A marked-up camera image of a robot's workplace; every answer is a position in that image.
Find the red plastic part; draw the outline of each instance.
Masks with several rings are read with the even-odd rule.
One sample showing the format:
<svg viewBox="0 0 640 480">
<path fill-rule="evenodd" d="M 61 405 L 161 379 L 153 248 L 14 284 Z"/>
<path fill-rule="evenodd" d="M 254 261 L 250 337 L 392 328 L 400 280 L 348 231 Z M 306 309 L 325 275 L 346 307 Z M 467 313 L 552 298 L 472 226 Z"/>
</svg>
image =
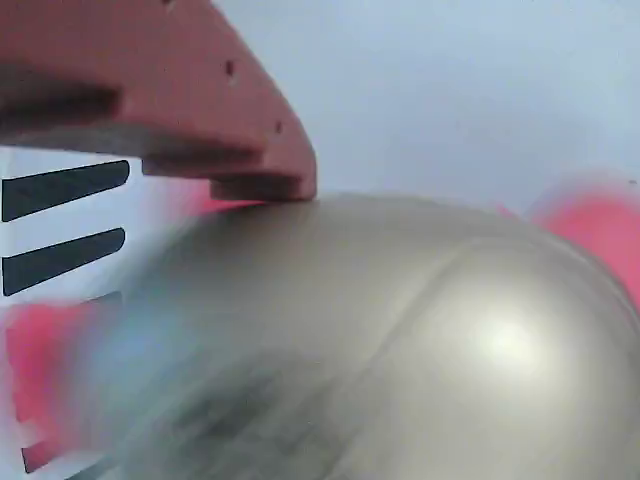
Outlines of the red plastic part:
<svg viewBox="0 0 640 480">
<path fill-rule="evenodd" d="M 140 157 L 222 199 L 316 193 L 300 121 L 209 0 L 3 0 L 0 143 Z"/>
<path fill-rule="evenodd" d="M 47 451 L 79 445 L 55 415 L 62 359 L 77 329 L 95 305 L 24 305 L 9 310 L 7 358 L 13 370 L 13 399 L 19 421 L 32 421 L 47 439 Z"/>
<path fill-rule="evenodd" d="M 585 188 L 557 198 L 534 222 L 598 258 L 640 307 L 640 201 L 636 196 L 607 187 Z"/>
</svg>

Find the white wall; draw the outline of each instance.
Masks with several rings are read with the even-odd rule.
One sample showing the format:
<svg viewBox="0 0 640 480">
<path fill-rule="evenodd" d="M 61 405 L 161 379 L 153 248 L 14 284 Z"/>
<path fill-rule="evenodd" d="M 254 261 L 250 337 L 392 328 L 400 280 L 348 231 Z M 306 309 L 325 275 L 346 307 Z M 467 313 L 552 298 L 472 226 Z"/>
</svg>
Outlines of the white wall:
<svg viewBox="0 0 640 480">
<path fill-rule="evenodd" d="M 216 3 L 299 112 L 324 190 L 522 210 L 574 169 L 640 172 L 635 0 Z"/>
</svg>

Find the pink object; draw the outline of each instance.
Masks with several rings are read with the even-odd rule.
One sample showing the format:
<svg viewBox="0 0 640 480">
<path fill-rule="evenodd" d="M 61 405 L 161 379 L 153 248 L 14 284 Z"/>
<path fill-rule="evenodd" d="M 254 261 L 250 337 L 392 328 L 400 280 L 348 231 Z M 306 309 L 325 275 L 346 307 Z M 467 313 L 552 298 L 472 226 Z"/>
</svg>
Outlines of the pink object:
<svg viewBox="0 0 640 480">
<path fill-rule="evenodd" d="M 17 417 L 44 431 L 47 450 L 61 451 L 75 441 L 60 425 L 52 408 L 58 392 L 58 367 L 67 345 L 94 305 L 20 305 L 9 310 L 7 357 L 13 369 Z"/>
<path fill-rule="evenodd" d="M 534 222 L 600 259 L 640 306 L 640 200 L 635 196 L 604 187 L 574 191 Z"/>
</svg>

